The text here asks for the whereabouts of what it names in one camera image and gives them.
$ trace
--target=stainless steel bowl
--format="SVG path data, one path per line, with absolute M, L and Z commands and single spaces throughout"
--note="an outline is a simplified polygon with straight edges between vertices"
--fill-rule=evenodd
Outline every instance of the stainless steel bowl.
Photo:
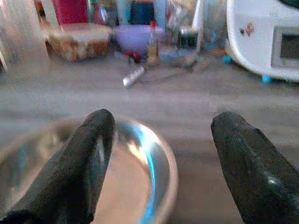
M 0 151 L 0 216 L 26 192 L 46 161 L 83 119 L 60 120 Z M 146 126 L 116 122 L 116 137 L 93 223 L 165 222 L 175 202 L 178 171 L 172 150 Z

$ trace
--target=bottle cap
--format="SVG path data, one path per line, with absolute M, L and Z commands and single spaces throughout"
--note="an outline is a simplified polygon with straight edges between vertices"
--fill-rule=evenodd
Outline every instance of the bottle cap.
M 151 21 L 149 24 L 151 28 L 155 28 L 157 23 L 155 21 Z

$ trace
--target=small bottle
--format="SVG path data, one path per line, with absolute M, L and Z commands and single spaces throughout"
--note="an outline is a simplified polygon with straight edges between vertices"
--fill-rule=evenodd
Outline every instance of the small bottle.
M 156 22 L 150 22 L 150 38 L 148 43 L 148 62 L 153 63 L 159 59 L 159 45 L 156 36 Z

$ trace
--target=white kitchen appliance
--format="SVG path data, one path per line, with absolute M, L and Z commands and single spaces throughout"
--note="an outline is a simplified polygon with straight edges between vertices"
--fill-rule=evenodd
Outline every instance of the white kitchen appliance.
M 262 76 L 299 81 L 299 0 L 228 0 L 227 54 Z

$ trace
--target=purple bowl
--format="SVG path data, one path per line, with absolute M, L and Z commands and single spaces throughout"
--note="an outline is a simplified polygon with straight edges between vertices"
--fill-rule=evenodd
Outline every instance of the purple bowl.
M 124 51 L 136 51 L 143 55 L 147 52 L 150 38 L 150 26 L 148 25 L 123 25 L 114 29 L 116 39 Z M 156 28 L 156 35 L 160 42 L 163 37 L 163 29 Z

